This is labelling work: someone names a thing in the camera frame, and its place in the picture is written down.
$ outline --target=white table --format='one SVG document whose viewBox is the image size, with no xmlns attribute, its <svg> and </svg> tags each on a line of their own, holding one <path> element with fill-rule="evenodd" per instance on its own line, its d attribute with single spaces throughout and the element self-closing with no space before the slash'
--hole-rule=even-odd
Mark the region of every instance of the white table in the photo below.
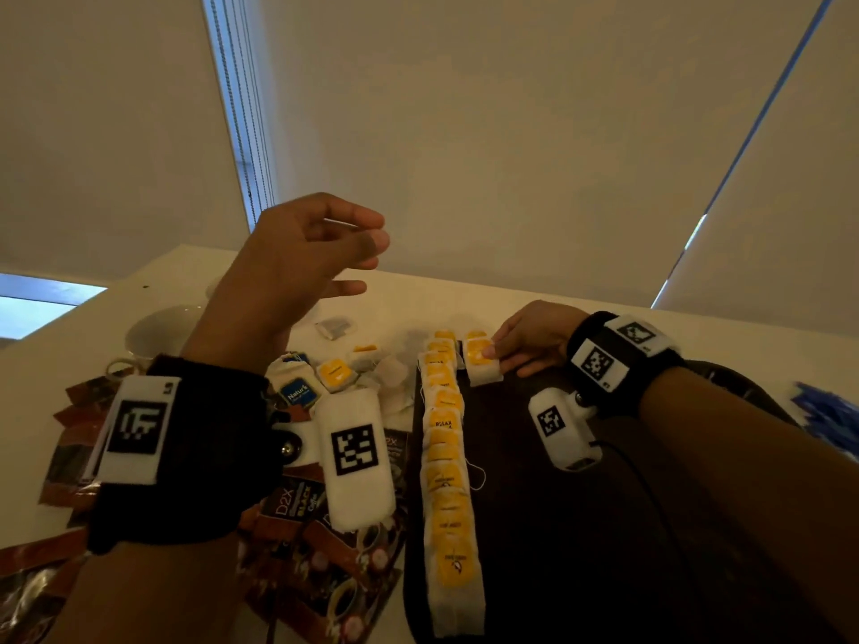
<svg viewBox="0 0 859 644">
<path fill-rule="evenodd" d="M 0 548 L 57 535 L 69 518 L 70 509 L 36 503 L 62 430 L 51 416 L 69 404 L 65 388 L 97 377 L 108 361 L 122 356 L 125 332 L 146 314 L 170 305 L 204 303 L 206 286 L 227 270 L 233 257 L 227 250 L 181 246 L 0 351 Z M 685 357 L 736 369 L 796 417 L 800 416 L 787 398 L 797 379 L 859 400 L 856 339 L 411 275 L 350 273 L 367 280 L 370 290 L 354 298 L 320 302 L 293 330 L 292 347 L 322 358 L 342 355 L 358 343 L 377 342 L 393 352 L 411 354 L 431 329 L 491 332 L 525 303 L 543 298 L 589 312 L 636 313 L 673 336 Z M 313 328 L 313 320 L 343 314 L 358 323 L 352 335 L 331 343 Z M 401 418 L 398 426 L 410 428 L 409 416 Z M 287 628 L 278 633 L 282 641 L 294 638 Z M 411 639 L 400 583 L 370 641 Z M 262 622 L 243 610 L 235 640 L 264 641 Z"/>
</svg>

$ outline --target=hand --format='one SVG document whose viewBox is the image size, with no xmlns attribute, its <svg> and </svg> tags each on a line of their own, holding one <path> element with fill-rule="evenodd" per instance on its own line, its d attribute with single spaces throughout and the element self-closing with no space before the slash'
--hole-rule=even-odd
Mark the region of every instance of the hand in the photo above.
<svg viewBox="0 0 859 644">
<path fill-rule="evenodd" d="M 265 210 L 182 356 L 263 374 L 285 350 L 291 327 L 320 298 L 367 290 L 361 280 L 333 278 L 347 268 L 378 266 L 376 256 L 391 242 L 384 225 L 379 213 L 330 194 Z"/>
<path fill-rule="evenodd" d="M 586 312 L 570 305 L 530 302 L 504 321 L 484 356 L 501 360 L 502 373 L 521 366 L 519 377 L 561 366 L 567 359 L 567 342 L 586 318 Z"/>
</svg>

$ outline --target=black cable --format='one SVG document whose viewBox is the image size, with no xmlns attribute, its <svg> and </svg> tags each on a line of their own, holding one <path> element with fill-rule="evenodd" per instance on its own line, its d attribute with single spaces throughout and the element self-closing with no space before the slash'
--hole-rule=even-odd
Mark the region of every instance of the black cable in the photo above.
<svg viewBox="0 0 859 644">
<path fill-rule="evenodd" d="M 693 588 L 693 594 L 695 594 L 695 600 L 698 603 L 698 608 L 701 610 L 701 617 L 703 619 L 703 628 L 707 634 L 707 639 L 712 641 L 712 629 L 710 628 L 710 611 L 707 609 L 707 602 L 704 599 L 703 591 L 701 590 L 701 585 L 697 582 L 697 576 L 693 571 L 692 563 L 689 563 L 689 559 L 686 557 L 686 553 L 683 551 L 683 547 L 680 546 L 680 540 L 677 538 L 677 533 L 674 532 L 671 527 L 671 522 L 668 521 L 668 514 L 665 512 L 665 509 L 662 508 L 659 499 L 656 498 L 656 493 L 654 493 L 653 489 L 650 487 L 650 484 L 647 483 L 647 479 L 644 478 L 641 471 L 636 467 L 634 463 L 632 463 L 632 459 L 621 450 L 614 443 L 609 443 L 608 441 L 591 441 L 588 443 L 592 446 L 603 447 L 607 450 L 611 450 L 615 454 L 617 454 L 621 459 L 623 459 L 624 463 L 626 463 L 627 467 L 632 470 L 632 474 L 636 476 L 639 484 L 644 490 L 645 495 L 650 499 L 650 503 L 653 504 L 653 508 L 656 509 L 656 514 L 659 516 L 659 521 L 662 524 L 662 528 L 665 529 L 668 534 L 668 539 L 671 541 L 671 545 L 674 550 L 677 552 L 677 557 L 680 559 L 680 566 L 683 569 L 683 573 L 686 576 L 686 580 L 689 582 L 689 585 Z"/>
</svg>

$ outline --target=row of tea bags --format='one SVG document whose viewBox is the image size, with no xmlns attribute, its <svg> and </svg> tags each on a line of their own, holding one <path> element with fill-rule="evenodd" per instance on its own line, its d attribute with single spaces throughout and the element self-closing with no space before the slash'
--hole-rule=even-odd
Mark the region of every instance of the row of tea bags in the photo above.
<svg viewBox="0 0 859 644">
<path fill-rule="evenodd" d="M 426 404 L 421 491 L 429 610 L 436 637 L 482 635 L 486 600 L 462 440 L 459 349 L 449 330 L 437 331 L 425 349 L 418 365 Z"/>
</svg>

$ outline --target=black tray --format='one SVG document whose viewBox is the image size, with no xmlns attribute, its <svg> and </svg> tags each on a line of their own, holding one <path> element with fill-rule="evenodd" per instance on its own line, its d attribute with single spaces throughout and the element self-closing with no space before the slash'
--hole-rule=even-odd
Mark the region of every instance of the black tray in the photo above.
<svg viewBox="0 0 859 644">
<path fill-rule="evenodd" d="M 486 470 L 485 486 L 472 493 L 472 503 L 487 639 L 843 641 L 643 424 L 614 418 L 595 422 L 593 429 L 597 438 L 626 452 L 646 477 L 694 580 L 637 477 L 615 453 L 604 451 L 598 465 L 581 473 L 549 462 L 527 403 L 549 386 L 573 390 L 559 370 L 527 379 L 508 374 L 499 384 L 474 389 L 460 373 L 459 385 L 466 401 L 466 456 Z M 421 643 L 435 641 L 419 482 L 423 415 L 418 375 L 405 472 L 403 592 L 409 626 Z M 470 467 L 468 473 L 472 485 L 479 485 L 480 471 Z"/>
</svg>

